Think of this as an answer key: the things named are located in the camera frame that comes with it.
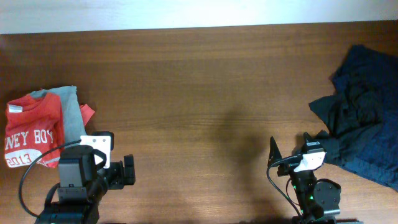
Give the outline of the red soccer t-shirt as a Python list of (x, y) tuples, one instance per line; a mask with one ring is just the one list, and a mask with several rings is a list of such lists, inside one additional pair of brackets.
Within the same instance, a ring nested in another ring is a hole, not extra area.
[(28, 166), (65, 143), (62, 103), (56, 94), (9, 101), (6, 118), (4, 158), (10, 168)]

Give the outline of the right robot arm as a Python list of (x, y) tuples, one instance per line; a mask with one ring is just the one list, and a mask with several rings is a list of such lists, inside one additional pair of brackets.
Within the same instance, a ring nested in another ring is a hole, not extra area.
[[(274, 138), (270, 138), (270, 151), (266, 175), (271, 185), (290, 203), (297, 215), (292, 223), (336, 223), (340, 214), (341, 186), (330, 179), (317, 179), (314, 171), (320, 168), (326, 157), (326, 149), (308, 133), (301, 151), (283, 158)], [(269, 171), (276, 167), (279, 177), (289, 176), (298, 204), (273, 182)]]

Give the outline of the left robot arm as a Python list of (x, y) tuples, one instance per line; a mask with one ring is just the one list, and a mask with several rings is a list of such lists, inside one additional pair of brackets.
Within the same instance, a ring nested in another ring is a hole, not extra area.
[(48, 192), (36, 223), (97, 223), (98, 206), (109, 190), (121, 190), (136, 181), (134, 157), (105, 167), (106, 154), (87, 145), (65, 149), (58, 163), (60, 182)]

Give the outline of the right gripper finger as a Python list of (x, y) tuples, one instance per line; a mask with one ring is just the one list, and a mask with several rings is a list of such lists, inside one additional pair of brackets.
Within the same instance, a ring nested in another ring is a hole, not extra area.
[(311, 137), (311, 135), (309, 135), (309, 133), (307, 133), (307, 132), (304, 132), (303, 138), (304, 138), (305, 143), (314, 142), (314, 140)]
[(279, 148), (273, 136), (270, 138), (270, 151), (269, 151), (269, 158), (268, 163), (273, 164), (282, 160), (282, 156), (280, 154)]

